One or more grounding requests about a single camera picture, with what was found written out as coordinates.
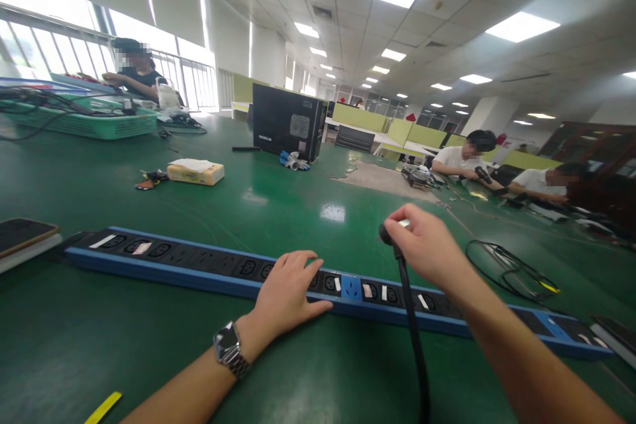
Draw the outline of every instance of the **tissue box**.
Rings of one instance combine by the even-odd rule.
[[[178,164],[178,162],[180,161],[175,161],[168,165],[168,177],[170,180],[213,186],[225,177],[225,167],[222,164],[208,162],[206,166],[209,166],[204,169],[201,165],[197,168],[192,168],[188,167],[187,164]]]

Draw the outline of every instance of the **computer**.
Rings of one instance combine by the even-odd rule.
[[[284,89],[254,84],[254,146],[273,154],[318,159],[329,103]]]

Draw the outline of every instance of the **person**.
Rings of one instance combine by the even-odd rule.
[[[404,219],[411,223],[407,229],[398,223]],[[413,271],[438,286],[460,308],[520,423],[623,422],[499,299],[440,219],[407,204],[393,212],[384,226]],[[323,264],[316,257],[308,250],[280,257],[263,283],[254,309],[236,321],[240,353],[249,363],[254,364],[276,337],[332,308],[329,301],[308,303],[305,296]],[[207,422],[236,381],[211,348],[122,423]]]
[[[160,84],[168,84],[166,78],[155,70],[154,60],[143,44],[131,38],[115,38],[113,48],[118,50],[130,66],[117,73],[104,73],[104,82],[125,87],[127,91],[145,99],[159,102],[157,78]]]
[[[514,194],[526,193],[546,201],[564,204],[568,201],[568,186],[578,183],[587,171],[587,167],[576,162],[561,164],[554,169],[526,169],[508,186]]]
[[[485,152],[492,151],[496,146],[497,138],[492,131],[478,129],[466,137],[463,146],[443,148],[433,158],[431,170],[448,176],[464,176],[466,179],[480,182],[492,191],[501,191],[505,187],[499,182],[492,180],[492,184],[487,184],[475,172],[476,167],[481,167],[486,171],[486,163],[480,156]]]

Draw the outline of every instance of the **green table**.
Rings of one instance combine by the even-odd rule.
[[[232,145],[251,145],[245,123],[202,121],[209,134],[170,140],[147,135],[106,143],[46,132],[2,142],[0,219],[56,223],[65,237],[118,225],[274,257],[311,248],[326,267],[399,281],[391,250],[376,237],[405,199],[331,180],[358,158],[388,168],[395,162],[323,144],[310,172],[292,172],[273,154],[231,152]],[[0,120],[0,134],[8,129]],[[134,189],[140,170],[165,170],[181,157],[220,162],[227,176],[215,187]],[[498,219],[450,201],[449,191],[439,197],[450,211],[418,205],[443,218],[461,245],[473,236],[492,240],[546,272],[563,290],[555,307],[635,326],[633,255],[591,242],[573,227],[460,194]],[[83,422],[120,391],[122,400],[104,420],[115,423],[209,347],[219,326],[251,307],[245,299],[31,260],[0,276],[0,421]],[[474,341],[421,338],[434,422],[515,421]],[[636,376],[618,358],[565,361],[617,412],[636,419]],[[328,315],[272,345],[215,422],[415,422],[417,399],[406,328]]]

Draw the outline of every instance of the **wristwatch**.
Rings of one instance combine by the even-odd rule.
[[[214,351],[217,361],[227,366],[237,380],[245,377],[250,364],[240,353],[240,338],[234,321],[230,321],[214,335]]]

